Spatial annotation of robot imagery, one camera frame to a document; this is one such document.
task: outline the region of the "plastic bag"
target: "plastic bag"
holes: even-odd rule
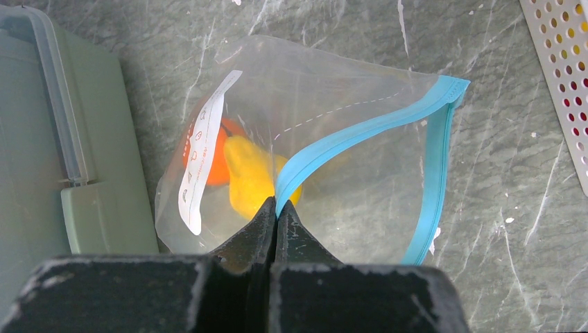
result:
[[[468,81],[264,36],[215,61],[218,82],[194,108],[157,190],[155,227],[172,252],[215,249],[275,194],[277,213],[293,200],[341,261],[424,259]]]

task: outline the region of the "orange object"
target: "orange object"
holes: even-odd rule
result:
[[[214,157],[212,159],[212,166],[206,185],[226,185],[229,183],[229,168],[227,167],[227,161],[225,160],[225,141],[228,137],[238,135],[241,137],[247,137],[245,131],[236,122],[222,118],[220,121],[220,129],[218,130],[218,136],[216,137],[216,147],[214,148]]]

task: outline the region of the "marble countertop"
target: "marble countertop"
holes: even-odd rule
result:
[[[471,80],[425,264],[453,280],[475,332],[588,330],[588,198],[518,1],[0,2],[118,55],[152,200],[215,52],[244,35]]]

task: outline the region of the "yellow object in basket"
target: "yellow object in basket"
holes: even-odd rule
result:
[[[288,160],[279,155],[273,157],[279,173]],[[263,202],[275,195],[272,155],[248,139],[235,135],[225,142],[225,159],[230,176],[231,206],[242,217],[251,220]],[[290,197],[292,204],[298,203],[301,193],[302,186]]]

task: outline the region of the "white perforated basket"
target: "white perforated basket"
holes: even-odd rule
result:
[[[520,2],[580,184],[588,196],[588,23],[584,10],[580,0]]]

